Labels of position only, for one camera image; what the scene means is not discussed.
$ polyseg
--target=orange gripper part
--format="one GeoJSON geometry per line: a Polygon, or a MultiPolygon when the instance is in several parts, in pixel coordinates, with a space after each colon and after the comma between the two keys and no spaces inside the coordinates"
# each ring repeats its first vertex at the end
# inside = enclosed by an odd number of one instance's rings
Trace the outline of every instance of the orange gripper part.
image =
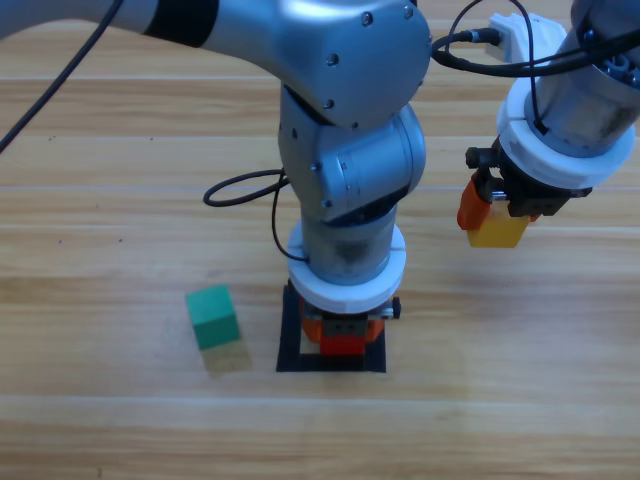
{"type": "Polygon", "coordinates": [[[367,325],[367,343],[375,342],[384,330],[384,320],[369,320],[367,325]]]}
{"type": "Polygon", "coordinates": [[[307,334],[311,343],[320,343],[322,339],[322,322],[320,320],[302,320],[302,330],[307,334]]]}
{"type": "Polygon", "coordinates": [[[491,204],[478,197],[473,177],[462,193],[460,210],[458,210],[458,225],[462,230],[479,230],[489,216],[491,204]]]}

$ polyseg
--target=white mounting flange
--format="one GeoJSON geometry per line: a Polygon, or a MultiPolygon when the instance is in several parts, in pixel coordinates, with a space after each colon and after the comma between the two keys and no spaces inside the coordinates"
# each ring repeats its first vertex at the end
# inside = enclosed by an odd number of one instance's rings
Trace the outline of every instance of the white mounting flange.
{"type": "MultiPolygon", "coordinates": [[[[554,55],[567,38],[567,31],[558,22],[539,15],[531,14],[529,18],[533,30],[535,60],[554,55]]],[[[497,47],[487,44],[486,52],[489,55],[506,63],[530,60],[529,31],[521,15],[514,13],[505,17],[496,13],[489,20],[489,27],[498,30],[502,37],[497,47]]]]}
{"type": "Polygon", "coordinates": [[[505,153],[531,178],[568,190],[591,188],[607,180],[631,156],[635,126],[598,157],[569,157],[548,147],[531,131],[525,117],[524,106],[530,92],[528,78],[516,80],[498,114],[498,135],[505,153]]]}
{"type": "MultiPolygon", "coordinates": [[[[292,255],[304,256],[302,224],[291,231],[288,250],[292,255]]],[[[407,264],[407,247],[400,229],[395,226],[391,240],[389,264],[373,280],[361,285],[344,286],[318,278],[304,262],[289,260],[289,278],[298,293],[311,305],[338,314],[364,313],[378,308],[396,293],[407,264]]]]}

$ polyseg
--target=red block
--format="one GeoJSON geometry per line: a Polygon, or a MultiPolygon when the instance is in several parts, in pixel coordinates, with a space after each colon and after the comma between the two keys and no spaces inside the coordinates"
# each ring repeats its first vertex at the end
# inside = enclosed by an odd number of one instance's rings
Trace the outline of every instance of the red block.
{"type": "Polygon", "coordinates": [[[367,339],[356,335],[337,335],[322,337],[320,353],[322,355],[364,355],[367,339]]]}

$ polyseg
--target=yellow block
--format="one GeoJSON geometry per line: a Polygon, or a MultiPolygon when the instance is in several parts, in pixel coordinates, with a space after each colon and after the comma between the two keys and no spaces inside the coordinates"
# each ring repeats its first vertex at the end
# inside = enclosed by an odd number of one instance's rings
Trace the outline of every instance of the yellow block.
{"type": "Polygon", "coordinates": [[[529,216],[509,216],[507,202],[495,202],[480,230],[467,231],[469,244],[473,248],[515,248],[529,223],[529,216]]]}

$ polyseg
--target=table surface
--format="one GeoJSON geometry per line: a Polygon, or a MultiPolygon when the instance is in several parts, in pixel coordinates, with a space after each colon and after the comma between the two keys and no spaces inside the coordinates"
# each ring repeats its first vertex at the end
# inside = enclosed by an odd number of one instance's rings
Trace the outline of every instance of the table surface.
{"type": "MultiPolygon", "coordinates": [[[[464,3],[421,2],[435,36],[464,3]]],[[[567,0],[529,3],[568,24],[567,0]]],[[[1,130],[92,29],[0,43],[1,130]]],[[[109,31],[0,159],[0,477],[640,478],[640,157],[517,249],[471,249],[464,152],[492,143],[509,84],[434,65],[413,102],[429,164],[400,206],[389,373],[278,374],[271,200],[200,201],[279,166],[278,81],[109,31]],[[202,356],[184,297],[217,284],[243,341],[202,356]]],[[[298,215],[285,191],[283,236],[298,215]]]]}

